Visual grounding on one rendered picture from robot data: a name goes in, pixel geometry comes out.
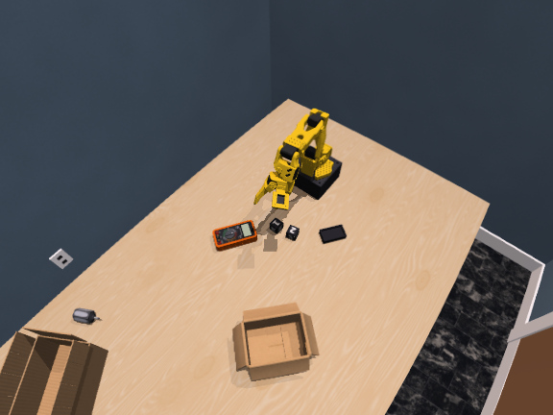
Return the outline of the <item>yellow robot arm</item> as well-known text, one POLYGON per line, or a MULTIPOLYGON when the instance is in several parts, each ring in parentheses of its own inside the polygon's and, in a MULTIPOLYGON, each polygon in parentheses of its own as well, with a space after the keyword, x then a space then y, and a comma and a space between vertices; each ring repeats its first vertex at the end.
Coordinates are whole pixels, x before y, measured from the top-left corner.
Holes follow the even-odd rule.
POLYGON ((291 135, 286 137, 283 146, 278 147, 274 168, 284 181, 291 183, 297 179, 300 170, 299 158, 303 174, 313 177, 315 171, 315 180, 331 175, 334 162, 328 160, 331 148, 325 145, 328 117, 329 114, 326 112, 311 110, 309 115, 306 114, 302 118, 291 135), (307 128, 304 130, 306 124, 307 128), (309 146, 313 139, 316 142, 315 148, 309 146))

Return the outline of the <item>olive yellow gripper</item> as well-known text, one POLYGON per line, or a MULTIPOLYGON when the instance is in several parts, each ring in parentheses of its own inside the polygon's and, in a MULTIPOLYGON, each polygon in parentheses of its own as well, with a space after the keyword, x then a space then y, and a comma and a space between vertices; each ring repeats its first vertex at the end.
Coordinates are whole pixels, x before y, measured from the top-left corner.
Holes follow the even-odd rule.
POLYGON ((276 192, 273 191, 272 208, 288 210, 289 195, 293 191, 294 184, 295 181, 291 183, 284 181, 277 172, 270 172, 263 186, 255 195, 253 203, 256 205, 267 192, 272 192, 275 189, 276 192))

